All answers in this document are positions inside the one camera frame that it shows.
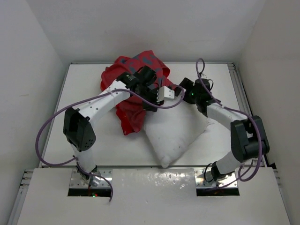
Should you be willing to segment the white pillow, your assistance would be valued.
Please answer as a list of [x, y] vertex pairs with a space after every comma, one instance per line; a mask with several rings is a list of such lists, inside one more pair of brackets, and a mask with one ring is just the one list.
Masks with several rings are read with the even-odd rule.
[[213, 120], [198, 112], [195, 105], [181, 101], [173, 108], [147, 112], [143, 130], [160, 166], [167, 168], [212, 124]]

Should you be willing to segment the red patterned pillowcase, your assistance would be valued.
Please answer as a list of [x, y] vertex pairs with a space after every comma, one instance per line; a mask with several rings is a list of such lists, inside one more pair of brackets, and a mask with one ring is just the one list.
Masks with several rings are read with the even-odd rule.
[[[173, 83], [168, 79], [170, 69], [156, 57], [152, 50], [143, 51], [136, 56], [129, 58], [120, 56], [101, 74], [101, 90], [105, 90], [111, 83], [122, 73], [128, 72], [133, 74], [143, 66], [148, 66], [157, 74], [157, 79], [152, 87], [157, 85], [175, 88]], [[132, 96], [126, 101], [116, 106], [116, 115], [121, 121], [121, 128], [124, 135], [130, 133], [138, 133], [141, 131], [146, 116], [143, 109], [142, 100], [136, 96]]]

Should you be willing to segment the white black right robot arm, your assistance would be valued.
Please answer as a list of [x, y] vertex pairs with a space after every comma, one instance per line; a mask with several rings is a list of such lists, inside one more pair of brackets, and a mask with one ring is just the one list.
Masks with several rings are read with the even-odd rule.
[[195, 104], [200, 113], [230, 131], [231, 150], [212, 163], [209, 182], [224, 178], [248, 160], [256, 158], [260, 162], [263, 155], [269, 153], [269, 141], [259, 116], [249, 116], [223, 106], [212, 97], [208, 79], [201, 78], [193, 82], [184, 78], [180, 86], [185, 89], [185, 102]]

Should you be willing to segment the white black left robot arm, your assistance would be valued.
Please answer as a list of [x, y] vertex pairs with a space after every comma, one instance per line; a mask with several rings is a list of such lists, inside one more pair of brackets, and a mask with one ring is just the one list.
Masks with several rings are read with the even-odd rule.
[[70, 107], [65, 111], [63, 134], [74, 150], [77, 170], [85, 180], [97, 173], [91, 150], [96, 142], [96, 122], [133, 94], [146, 100], [146, 103], [142, 104], [143, 109], [155, 112], [156, 106], [159, 105], [159, 88], [150, 89], [150, 86], [156, 79], [156, 72], [148, 66], [140, 68], [134, 74], [124, 72], [98, 95], [97, 99], [90, 100], [77, 109]]

